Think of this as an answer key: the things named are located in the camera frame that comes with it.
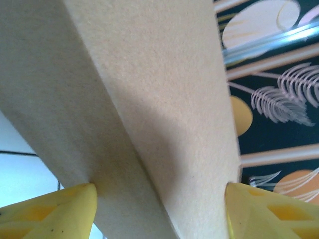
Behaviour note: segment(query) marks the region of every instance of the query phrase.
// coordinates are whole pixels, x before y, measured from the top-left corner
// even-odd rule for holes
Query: white wall
[[[34,153],[10,121],[0,111],[0,150]]]
[[[0,154],[0,207],[57,190],[57,179],[38,157]]]

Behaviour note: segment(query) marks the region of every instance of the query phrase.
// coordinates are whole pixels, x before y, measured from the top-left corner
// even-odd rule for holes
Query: beige fabric panel
[[[183,239],[228,238],[239,158],[211,0],[66,0]]]
[[[65,6],[2,0],[0,36],[1,110],[65,187],[95,183],[102,232],[177,238]]]

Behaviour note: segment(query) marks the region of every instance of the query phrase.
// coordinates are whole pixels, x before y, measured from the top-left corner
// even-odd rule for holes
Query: palm leaf print
[[[275,191],[276,193],[288,196],[289,193],[295,192],[299,188],[305,186],[310,181],[314,180],[319,173],[319,167],[301,177],[291,179],[289,181],[278,181],[275,183],[269,183],[271,180],[275,179],[280,173],[281,171],[264,176],[251,176],[249,178],[249,184],[253,187],[263,188],[268,191]],[[293,198],[302,200],[304,202],[309,202],[317,195],[319,195],[319,188],[295,195],[293,196]]]
[[[253,75],[277,79],[282,93],[299,105],[308,101],[314,107],[319,106],[319,65],[302,63],[283,74],[259,72]]]
[[[278,88],[265,86],[253,90],[233,82],[228,82],[228,85],[250,93],[252,108],[257,109],[259,114],[263,114],[274,123],[292,121],[305,126],[314,126],[307,117],[305,104],[291,101]]]

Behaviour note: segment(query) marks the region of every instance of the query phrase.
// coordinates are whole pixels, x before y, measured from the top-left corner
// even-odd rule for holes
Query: metal rod
[[[230,64],[245,58],[253,58],[257,52],[263,51],[263,49],[265,51],[270,51],[296,42],[305,41],[316,36],[319,36],[319,20],[233,49],[225,49],[223,50],[224,62],[225,64]]]
[[[36,155],[35,153],[21,153],[21,152],[4,151],[4,150],[0,150],[0,154],[10,154],[10,155],[38,157],[38,155]]]

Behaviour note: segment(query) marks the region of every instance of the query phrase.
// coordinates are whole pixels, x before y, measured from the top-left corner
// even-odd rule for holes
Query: felt surface
[[[1,10],[0,107],[63,185],[96,184],[99,229],[175,238],[140,158],[179,237],[228,238],[239,158],[212,2],[33,4],[38,29]]]

